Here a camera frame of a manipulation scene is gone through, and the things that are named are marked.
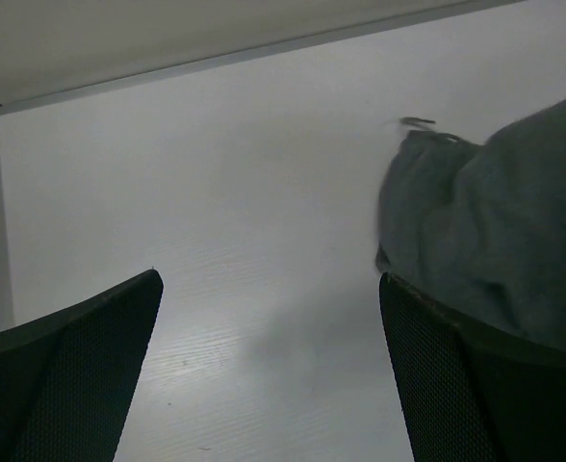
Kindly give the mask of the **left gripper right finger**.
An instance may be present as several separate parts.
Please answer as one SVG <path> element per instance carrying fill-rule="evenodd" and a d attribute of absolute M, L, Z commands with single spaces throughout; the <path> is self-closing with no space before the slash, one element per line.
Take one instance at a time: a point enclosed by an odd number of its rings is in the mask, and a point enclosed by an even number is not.
<path fill-rule="evenodd" d="M 386 273 L 379 303 L 417 461 L 566 461 L 566 352 Z"/>

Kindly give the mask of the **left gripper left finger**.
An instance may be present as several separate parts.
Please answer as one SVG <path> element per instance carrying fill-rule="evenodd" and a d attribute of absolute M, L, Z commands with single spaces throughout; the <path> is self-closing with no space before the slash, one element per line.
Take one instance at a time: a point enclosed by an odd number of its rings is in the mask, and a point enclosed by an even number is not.
<path fill-rule="evenodd" d="M 0 332 L 0 461 L 112 461 L 164 284 L 149 269 Z"/>

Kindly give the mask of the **grey shorts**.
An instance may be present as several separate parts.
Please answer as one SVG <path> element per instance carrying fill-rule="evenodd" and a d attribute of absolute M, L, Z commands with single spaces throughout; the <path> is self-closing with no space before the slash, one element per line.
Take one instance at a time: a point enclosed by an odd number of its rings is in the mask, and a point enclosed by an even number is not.
<path fill-rule="evenodd" d="M 405 117 L 376 206 L 376 268 L 566 350 L 566 98 L 476 144 Z"/>

